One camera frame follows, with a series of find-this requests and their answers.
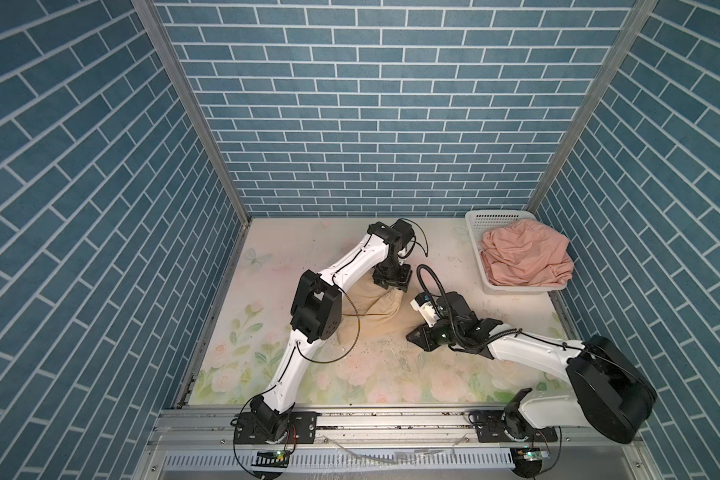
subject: brick pattern wall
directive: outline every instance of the brick pattern wall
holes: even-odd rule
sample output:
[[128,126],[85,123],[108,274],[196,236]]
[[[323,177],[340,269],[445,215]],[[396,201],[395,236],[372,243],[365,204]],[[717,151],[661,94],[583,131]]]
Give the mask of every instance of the brick pattern wall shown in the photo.
[[134,471],[239,228],[128,0],[0,0],[0,479]]
[[720,0],[660,0],[539,217],[572,239],[564,298],[660,400],[663,475],[720,478]]
[[454,216],[524,206],[632,3],[158,5],[253,215]]

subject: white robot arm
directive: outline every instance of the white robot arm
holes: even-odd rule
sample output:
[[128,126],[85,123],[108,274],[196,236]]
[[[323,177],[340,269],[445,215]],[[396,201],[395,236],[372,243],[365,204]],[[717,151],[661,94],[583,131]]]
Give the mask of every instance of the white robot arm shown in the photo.
[[[422,270],[437,283],[437,299],[422,281]],[[561,340],[479,319],[461,295],[444,291],[430,267],[419,265],[416,275],[424,292],[411,305],[426,323],[407,334],[408,341],[426,352],[446,345],[456,352],[522,363],[570,386],[556,392],[520,390],[504,409],[510,437],[522,440],[549,426],[591,426],[626,444],[650,415],[656,390],[612,341],[601,336],[586,342]]]
[[316,274],[310,270],[302,274],[291,306],[288,346],[265,393],[251,400],[257,431],[268,441],[285,435],[307,359],[313,358],[342,321],[342,294],[371,268],[377,285],[408,289],[412,272],[402,258],[413,237],[413,228],[404,220],[392,226],[377,222],[339,261]]
[[[404,264],[413,228],[403,220],[370,225],[349,253],[330,267],[302,274],[291,307],[292,331],[285,354],[265,392],[251,399],[255,429],[268,442],[282,439],[296,402],[296,390],[316,350],[342,321],[342,294],[366,271],[377,285],[406,291],[412,272]],[[428,271],[440,289],[435,299],[422,281]],[[615,345],[600,336],[587,342],[530,335],[499,320],[479,319],[464,298],[448,292],[426,265],[417,268],[423,293],[412,301],[426,323],[406,338],[430,352],[454,351],[511,360],[562,379],[562,392],[520,390],[504,410],[507,433],[518,440],[548,426],[592,426],[616,442],[632,441],[650,415],[656,391]]]

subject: laundry basket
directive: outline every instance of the laundry basket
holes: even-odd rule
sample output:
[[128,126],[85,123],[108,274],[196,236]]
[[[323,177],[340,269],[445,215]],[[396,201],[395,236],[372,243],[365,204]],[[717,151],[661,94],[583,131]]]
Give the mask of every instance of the laundry basket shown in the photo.
[[469,237],[472,240],[472,250],[474,258],[478,262],[478,270],[480,270],[480,279],[483,281],[483,292],[499,295],[535,295],[539,293],[547,293],[553,290],[562,290],[562,286],[502,286],[494,285],[488,281],[485,274],[485,267],[480,258],[480,252],[483,250],[483,234],[489,230],[500,226],[506,226],[516,220],[523,218],[536,217],[525,210],[471,210],[467,212],[467,228],[469,229]]

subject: beige cloth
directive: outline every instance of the beige cloth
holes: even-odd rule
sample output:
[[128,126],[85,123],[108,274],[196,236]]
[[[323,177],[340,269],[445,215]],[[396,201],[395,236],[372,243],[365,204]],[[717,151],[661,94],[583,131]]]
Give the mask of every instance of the beige cloth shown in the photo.
[[[416,289],[407,293],[396,288],[385,289],[373,283],[372,271],[360,277],[347,292],[360,313],[360,338],[405,335],[422,324],[424,318],[411,307]],[[336,329],[339,345],[351,345],[357,335],[357,317],[352,304],[342,299],[342,324]]]
[[488,280],[503,286],[562,286],[574,261],[568,239],[554,228],[525,218],[485,232],[480,254]]

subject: pink cloth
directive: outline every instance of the pink cloth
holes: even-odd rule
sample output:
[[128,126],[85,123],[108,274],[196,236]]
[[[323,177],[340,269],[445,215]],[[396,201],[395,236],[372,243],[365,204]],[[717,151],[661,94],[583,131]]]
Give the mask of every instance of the pink cloth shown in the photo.
[[568,239],[555,229],[525,218],[483,234],[488,281],[503,286],[562,286],[574,261],[565,252]]

